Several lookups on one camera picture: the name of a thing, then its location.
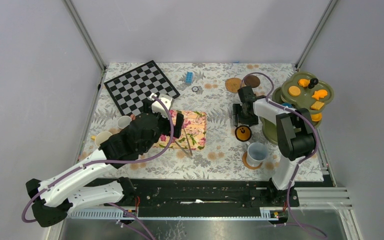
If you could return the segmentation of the small pink handled cup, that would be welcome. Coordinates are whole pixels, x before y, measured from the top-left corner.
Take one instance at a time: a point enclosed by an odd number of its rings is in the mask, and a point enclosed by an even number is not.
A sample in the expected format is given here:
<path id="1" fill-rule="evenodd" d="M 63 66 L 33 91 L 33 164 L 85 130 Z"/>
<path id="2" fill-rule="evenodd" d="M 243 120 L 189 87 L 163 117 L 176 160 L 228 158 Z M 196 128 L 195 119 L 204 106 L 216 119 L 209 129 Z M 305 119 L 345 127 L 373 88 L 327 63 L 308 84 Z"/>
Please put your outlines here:
<path id="1" fill-rule="evenodd" d="M 119 129 L 126 128 L 134 119 L 136 116 L 134 114 L 131 115 L 123 115 L 117 120 L 117 126 Z"/>

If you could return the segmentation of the dark brown coaster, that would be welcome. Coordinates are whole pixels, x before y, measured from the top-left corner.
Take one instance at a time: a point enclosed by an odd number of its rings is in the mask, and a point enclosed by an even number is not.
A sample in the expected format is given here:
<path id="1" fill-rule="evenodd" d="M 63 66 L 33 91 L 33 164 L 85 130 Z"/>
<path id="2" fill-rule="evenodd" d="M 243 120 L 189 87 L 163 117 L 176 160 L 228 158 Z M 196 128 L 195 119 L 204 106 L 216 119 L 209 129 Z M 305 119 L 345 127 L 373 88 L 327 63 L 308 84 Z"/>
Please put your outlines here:
<path id="1" fill-rule="evenodd" d="M 256 75 L 247 75 L 243 80 L 246 86 L 251 86 L 252 88 L 257 88 L 261 84 L 260 79 Z"/>

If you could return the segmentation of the white mug front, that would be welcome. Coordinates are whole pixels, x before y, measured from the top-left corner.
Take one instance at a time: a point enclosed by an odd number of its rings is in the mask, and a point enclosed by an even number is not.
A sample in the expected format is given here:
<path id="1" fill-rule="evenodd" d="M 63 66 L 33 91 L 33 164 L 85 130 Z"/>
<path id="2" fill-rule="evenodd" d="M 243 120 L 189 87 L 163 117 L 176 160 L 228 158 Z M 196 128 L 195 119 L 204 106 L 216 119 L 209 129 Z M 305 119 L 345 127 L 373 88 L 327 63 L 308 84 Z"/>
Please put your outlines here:
<path id="1" fill-rule="evenodd" d="M 247 162 L 251 166 L 258 165 L 258 162 L 263 162 L 269 156 L 269 149 L 261 142 L 247 143 Z"/>

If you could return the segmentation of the plain orange coaster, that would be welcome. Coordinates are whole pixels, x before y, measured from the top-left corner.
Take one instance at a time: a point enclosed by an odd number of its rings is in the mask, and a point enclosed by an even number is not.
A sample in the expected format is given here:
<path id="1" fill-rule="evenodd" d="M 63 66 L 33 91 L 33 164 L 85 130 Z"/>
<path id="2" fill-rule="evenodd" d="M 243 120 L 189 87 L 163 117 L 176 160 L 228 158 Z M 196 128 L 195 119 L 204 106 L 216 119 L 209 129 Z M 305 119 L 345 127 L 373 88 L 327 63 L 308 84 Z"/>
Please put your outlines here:
<path id="1" fill-rule="evenodd" d="M 245 153 L 242 155 L 242 163 L 243 163 L 243 165 L 244 165 L 246 168 L 248 168 L 248 169 L 250 169 L 250 170 L 256 170 L 256 169 L 259 169 L 259 168 L 263 165 L 263 162 L 260 161 L 260 162 L 258 162 L 258 165 L 256 165 L 256 166 L 251 166 L 251 165 L 249 165 L 248 162 L 247 162 L 247 157 L 248 157 L 248 153 L 245 152 Z"/>

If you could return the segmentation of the blue donut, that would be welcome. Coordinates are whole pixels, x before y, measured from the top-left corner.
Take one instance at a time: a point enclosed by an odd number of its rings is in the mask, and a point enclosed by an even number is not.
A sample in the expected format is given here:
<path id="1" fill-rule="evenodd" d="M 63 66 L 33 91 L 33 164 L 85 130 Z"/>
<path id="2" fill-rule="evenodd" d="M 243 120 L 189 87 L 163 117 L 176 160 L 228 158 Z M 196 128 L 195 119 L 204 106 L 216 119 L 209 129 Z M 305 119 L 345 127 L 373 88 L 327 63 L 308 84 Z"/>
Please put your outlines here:
<path id="1" fill-rule="evenodd" d="M 286 108 L 294 108 L 292 104 L 286 103 L 286 102 L 282 103 L 281 105 L 286 107 Z"/>

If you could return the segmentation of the cream yellow cup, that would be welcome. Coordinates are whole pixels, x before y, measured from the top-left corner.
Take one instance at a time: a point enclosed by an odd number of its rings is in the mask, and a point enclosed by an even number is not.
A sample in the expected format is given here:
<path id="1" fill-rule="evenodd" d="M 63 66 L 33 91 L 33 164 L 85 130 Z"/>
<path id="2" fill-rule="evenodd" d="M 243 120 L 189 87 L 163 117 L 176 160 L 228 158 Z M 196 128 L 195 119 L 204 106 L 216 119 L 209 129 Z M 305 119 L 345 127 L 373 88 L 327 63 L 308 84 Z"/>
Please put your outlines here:
<path id="1" fill-rule="evenodd" d="M 107 141 L 112 135 L 110 131 L 102 131 L 97 135 L 92 135 L 90 139 L 93 140 L 94 144 L 99 148 L 101 144 Z"/>

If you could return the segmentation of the round brown cookie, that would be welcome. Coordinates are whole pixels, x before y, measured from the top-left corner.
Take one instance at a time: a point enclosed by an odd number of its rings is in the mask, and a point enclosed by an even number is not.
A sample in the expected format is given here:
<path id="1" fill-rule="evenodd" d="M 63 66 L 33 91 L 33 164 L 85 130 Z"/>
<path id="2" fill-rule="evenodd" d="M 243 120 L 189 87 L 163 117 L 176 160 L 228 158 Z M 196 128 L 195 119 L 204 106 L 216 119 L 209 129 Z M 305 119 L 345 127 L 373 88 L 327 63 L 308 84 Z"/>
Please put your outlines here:
<path id="1" fill-rule="evenodd" d="M 292 97 L 298 97 L 301 94 L 301 89 L 298 86 L 290 86 L 288 88 L 288 93 Z"/>

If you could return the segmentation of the square orange cracker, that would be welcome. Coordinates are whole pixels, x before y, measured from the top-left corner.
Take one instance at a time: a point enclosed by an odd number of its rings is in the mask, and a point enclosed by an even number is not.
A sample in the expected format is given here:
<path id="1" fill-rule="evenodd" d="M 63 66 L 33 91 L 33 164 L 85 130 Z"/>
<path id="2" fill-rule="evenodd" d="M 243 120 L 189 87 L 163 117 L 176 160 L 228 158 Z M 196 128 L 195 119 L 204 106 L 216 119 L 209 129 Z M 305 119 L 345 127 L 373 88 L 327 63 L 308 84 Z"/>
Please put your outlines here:
<path id="1" fill-rule="evenodd" d="M 315 111 L 320 111 L 324 107 L 325 103 L 322 101 L 316 101 L 313 103 L 310 108 Z"/>

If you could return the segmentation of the orange fish cookie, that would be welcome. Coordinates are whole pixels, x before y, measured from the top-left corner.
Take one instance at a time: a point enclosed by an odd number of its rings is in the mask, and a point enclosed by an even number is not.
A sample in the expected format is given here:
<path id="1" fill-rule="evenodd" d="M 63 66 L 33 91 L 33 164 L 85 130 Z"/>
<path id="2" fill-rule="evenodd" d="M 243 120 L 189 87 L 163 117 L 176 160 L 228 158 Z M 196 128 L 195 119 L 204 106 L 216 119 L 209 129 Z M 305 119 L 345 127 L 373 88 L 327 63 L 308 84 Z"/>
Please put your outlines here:
<path id="1" fill-rule="evenodd" d="M 316 101 L 319 101 L 320 99 L 325 98 L 328 95 L 328 91 L 325 89 L 316 90 L 313 95 L 311 96 Z"/>

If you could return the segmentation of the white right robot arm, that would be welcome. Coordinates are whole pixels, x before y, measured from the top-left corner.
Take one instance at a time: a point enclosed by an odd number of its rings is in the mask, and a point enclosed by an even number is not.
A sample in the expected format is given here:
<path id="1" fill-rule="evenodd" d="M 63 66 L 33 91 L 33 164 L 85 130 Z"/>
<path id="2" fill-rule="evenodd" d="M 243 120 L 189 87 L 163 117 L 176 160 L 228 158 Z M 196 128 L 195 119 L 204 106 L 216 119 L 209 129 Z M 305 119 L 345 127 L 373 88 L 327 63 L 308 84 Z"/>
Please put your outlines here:
<path id="1" fill-rule="evenodd" d="M 318 137 L 306 108 L 295 109 L 274 102 L 267 96 L 256 96 L 251 86 L 238 91 L 240 103 L 232 106 L 235 137 L 247 142 L 259 118 L 268 120 L 275 126 L 277 146 L 281 153 L 279 167 L 269 180 L 267 201 L 273 206 L 281 205 L 286 199 L 285 190 L 294 185 L 299 165 L 314 155 L 318 148 Z"/>

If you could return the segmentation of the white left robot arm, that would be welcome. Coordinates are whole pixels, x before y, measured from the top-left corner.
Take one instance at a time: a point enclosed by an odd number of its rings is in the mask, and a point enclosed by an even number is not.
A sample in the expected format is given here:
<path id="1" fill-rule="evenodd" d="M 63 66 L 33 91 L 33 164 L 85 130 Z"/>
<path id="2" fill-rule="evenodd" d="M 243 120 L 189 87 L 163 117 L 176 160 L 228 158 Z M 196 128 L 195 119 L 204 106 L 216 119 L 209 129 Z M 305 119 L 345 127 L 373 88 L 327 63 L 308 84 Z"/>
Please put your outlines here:
<path id="1" fill-rule="evenodd" d="M 101 204 L 134 203 L 136 191 L 127 177 L 98 186 L 88 184 L 112 170 L 137 162 L 161 136 L 179 138 L 183 123 L 180 112 L 167 118 L 160 113 L 141 113 L 120 132 L 110 134 L 98 149 L 76 165 L 48 180 L 29 180 L 25 186 L 30 200 L 22 212 L 22 220 L 38 222 L 46 228 L 76 210 Z"/>

